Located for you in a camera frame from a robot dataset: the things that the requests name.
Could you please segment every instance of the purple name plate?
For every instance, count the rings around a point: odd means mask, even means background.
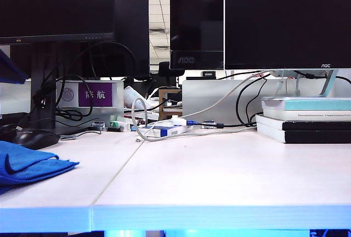
[[[112,83],[88,83],[90,93],[93,97],[93,106],[112,107]],[[78,104],[79,107],[90,107],[90,97],[86,85],[82,82],[78,84]]]

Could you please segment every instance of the stack of books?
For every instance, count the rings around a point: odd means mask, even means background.
[[[351,143],[351,99],[262,100],[257,131],[283,143]]]

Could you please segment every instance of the computer monitor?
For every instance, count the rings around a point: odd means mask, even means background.
[[[170,68],[222,70],[223,0],[170,1]]]
[[[149,0],[116,0],[115,42],[126,46],[134,55],[114,44],[92,48],[91,55],[98,77],[150,77]],[[83,76],[93,77],[90,53],[82,57]]]
[[[0,0],[0,44],[113,38],[115,0]]]
[[[225,68],[350,68],[351,0],[225,0]]]

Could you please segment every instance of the computer mouse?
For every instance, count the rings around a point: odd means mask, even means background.
[[[23,129],[17,132],[13,143],[30,149],[42,149],[57,144],[60,137],[52,132],[42,129]]]

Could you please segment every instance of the blue microfiber cloth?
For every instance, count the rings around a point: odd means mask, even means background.
[[[62,174],[78,164],[59,160],[53,153],[0,141],[0,195],[16,185]]]

